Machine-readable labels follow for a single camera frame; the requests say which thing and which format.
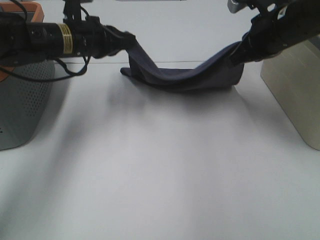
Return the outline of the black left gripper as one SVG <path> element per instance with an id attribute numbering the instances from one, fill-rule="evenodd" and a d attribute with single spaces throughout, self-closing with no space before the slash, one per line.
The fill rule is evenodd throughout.
<path id="1" fill-rule="evenodd" d="M 106 25 L 106 30 L 97 16 L 72 24 L 73 54 L 100 59 L 115 56 L 136 44 L 136 36 L 128 31 Z"/>

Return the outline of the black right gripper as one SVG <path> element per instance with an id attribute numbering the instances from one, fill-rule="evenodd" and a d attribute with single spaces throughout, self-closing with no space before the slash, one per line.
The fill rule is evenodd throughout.
<path id="1" fill-rule="evenodd" d="M 285 49 L 285 41 L 277 29 L 282 18 L 279 12 L 283 9 L 277 7 L 265 14 L 260 13 L 251 20 L 249 32 L 228 57 L 229 66 L 258 62 L 276 56 Z"/>

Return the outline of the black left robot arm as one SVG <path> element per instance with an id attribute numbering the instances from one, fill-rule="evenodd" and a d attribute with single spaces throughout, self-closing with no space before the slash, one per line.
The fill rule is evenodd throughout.
<path id="1" fill-rule="evenodd" d="M 0 14 L 0 64 L 18 67 L 75 57 L 100 59 L 134 46 L 136 37 L 96 16 L 63 23 L 26 22 L 15 12 Z"/>

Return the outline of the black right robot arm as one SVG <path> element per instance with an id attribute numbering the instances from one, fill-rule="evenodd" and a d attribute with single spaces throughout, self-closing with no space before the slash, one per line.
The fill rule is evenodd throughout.
<path id="1" fill-rule="evenodd" d="M 318 0 L 229 0 L 227 6 L 233 14 L 245 7 L 259 11 L 229 55 L 231 66 L 273 58 L 320 34 Z"/>

